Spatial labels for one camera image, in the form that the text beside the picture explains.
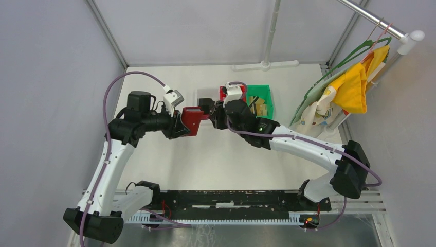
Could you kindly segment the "red leather card holder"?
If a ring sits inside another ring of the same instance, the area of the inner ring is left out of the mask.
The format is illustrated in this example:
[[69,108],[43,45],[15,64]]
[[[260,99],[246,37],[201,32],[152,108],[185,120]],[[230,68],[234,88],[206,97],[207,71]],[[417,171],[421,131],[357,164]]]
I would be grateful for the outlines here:
[[201,121],[208,120],[209,114],[205,113],[201,107],[184,107],[181,114],[181,121],[185,127],[189,129],[189,133],[185,136],[196,136],[201,124]]

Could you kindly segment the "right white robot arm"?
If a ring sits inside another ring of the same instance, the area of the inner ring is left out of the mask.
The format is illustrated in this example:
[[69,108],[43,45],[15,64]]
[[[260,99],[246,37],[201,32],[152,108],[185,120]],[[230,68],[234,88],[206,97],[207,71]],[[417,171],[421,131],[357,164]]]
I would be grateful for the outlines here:
[[206,110],[216,129],[229,129],[256,148],[289,153],[327,171],[302,184],[297,195],[301,209],[310,210],[334,195],[360,198],[370,165],[359,143],[342,145],[300,134],[274,120],[256,117],[242,100],[224,103],[206,98],[200,100],[199,106]]

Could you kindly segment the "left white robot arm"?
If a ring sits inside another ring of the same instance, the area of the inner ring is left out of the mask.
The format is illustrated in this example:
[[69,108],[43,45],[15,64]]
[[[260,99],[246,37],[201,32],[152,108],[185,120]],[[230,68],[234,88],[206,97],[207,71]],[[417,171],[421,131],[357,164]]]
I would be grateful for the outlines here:
[[113,244],[131,216],[145,206],[153,210],[161,205],[159,185],[146,181],[114,201],[124,168],[147,132],[160,131],[168,139],[190,133],[176,110],[184,100],[180,92],[167,90],[160,112],[151,109],[153,98],[148,92],[130,92],[126,107],[107,124],[105,149],[88,189],[77,207],[66,209],[63,216],[81,238]]

